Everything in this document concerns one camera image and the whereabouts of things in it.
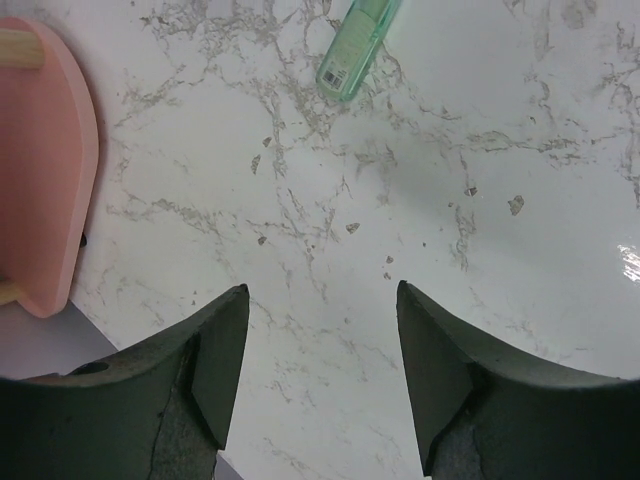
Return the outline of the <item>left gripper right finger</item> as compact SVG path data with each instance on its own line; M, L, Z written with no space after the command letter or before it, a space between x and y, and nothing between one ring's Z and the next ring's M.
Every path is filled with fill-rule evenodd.
M408 282L397 323L423 474L635 479L639 384L522 351Z

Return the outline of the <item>pink wooden tiered shelf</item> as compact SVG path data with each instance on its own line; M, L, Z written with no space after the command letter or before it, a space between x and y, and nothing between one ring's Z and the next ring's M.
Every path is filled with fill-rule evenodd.
M99 160L94 105L63 40L1 20L1 301L47 318L69 298Z

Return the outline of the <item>green highlighter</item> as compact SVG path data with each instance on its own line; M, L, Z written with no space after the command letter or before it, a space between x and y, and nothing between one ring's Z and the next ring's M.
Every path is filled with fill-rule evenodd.
M359 90L402 2L351 3L317 73L316 84L330 100L351 101Z

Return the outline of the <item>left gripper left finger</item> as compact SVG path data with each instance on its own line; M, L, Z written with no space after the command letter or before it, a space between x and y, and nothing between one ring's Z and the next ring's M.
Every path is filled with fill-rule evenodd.
M238 285L189 318L69 374L1 382L5 479L210 479L249 326Z

